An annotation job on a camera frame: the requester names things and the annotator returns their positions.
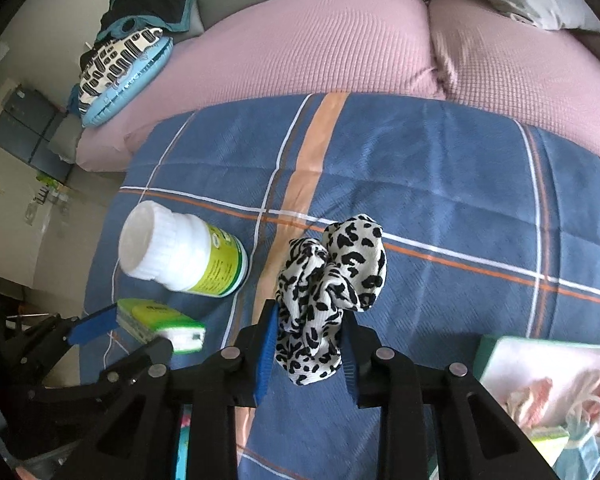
screw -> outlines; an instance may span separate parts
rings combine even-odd
[[[225,346],[220,355],[225,359],[237,359],[240,357],[240,349],[237,346]]]
[[[395,352],[388,346],[381,346],[376,350],[376,357],[382,359],[382,361],[388,361],[395,357]]]
[[[167,373],[167,367],[163,364],[151,365],[149,366],[149,377],[153,377],[157,379],[158,377],[162,377],[165,373]]]
[[[456,377],[464,377],[469,370],[467,370],[466,366],[462,363],[451,363],[449,365],[449,371]]]

white wall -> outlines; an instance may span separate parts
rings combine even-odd
[[[0,113],[2,100],[17,86],[0,72]],[[50,204],[38,207],[33,225],[24,219],[27,205],[41,187],[38,172],[0,148],[0,276],[33,286],[40,243],[48,222]]]
[[[93,44],[109,0],[27,0],[0,38],[13,78],[64,106],[78,82],[80,56]]]

pink bed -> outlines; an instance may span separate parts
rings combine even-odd
[[[600,62],[566,31],[483,0],[269,0],[178,44],[162,73],[78,145],[85,170],[123,171],[175,114],[280,94],[448,99],[540,126],[600,156]]]
[[[123,171],[175,114],[253,97],[387,92],[442,99],[422,0],[269,0],[179,43],[119,114],[87,128],[77,162]]]

blue plaid blanket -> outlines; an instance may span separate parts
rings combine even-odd
[[[240,238],[251,268],[239,293],[172,293],[120,272],[120,230],[149,199]],[[377,94],[247,100],[156,126],[110,206],[85,309],[167,303],[207,328],[203,351],[172,365],[200,362],[258,319],[288,240],[356,213],[384,227],[388,266],[358,320],[415,362],[471,364],[483,334],[600,344],[600,158],[495,114]],[[122,330],[91,342],[83,381],[135,347]],[[274,365],[241,429],[240,478],[375,478],[378,428],[342,373],[299,387]]]

leopard print scrunchie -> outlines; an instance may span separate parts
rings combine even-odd
[[[276,361],[296,384],[330,377],[340,368],[343,309],[371,308],[384,285],[382,227],[366,215],[328,226],[322,243],[289,242],[278,276]]]

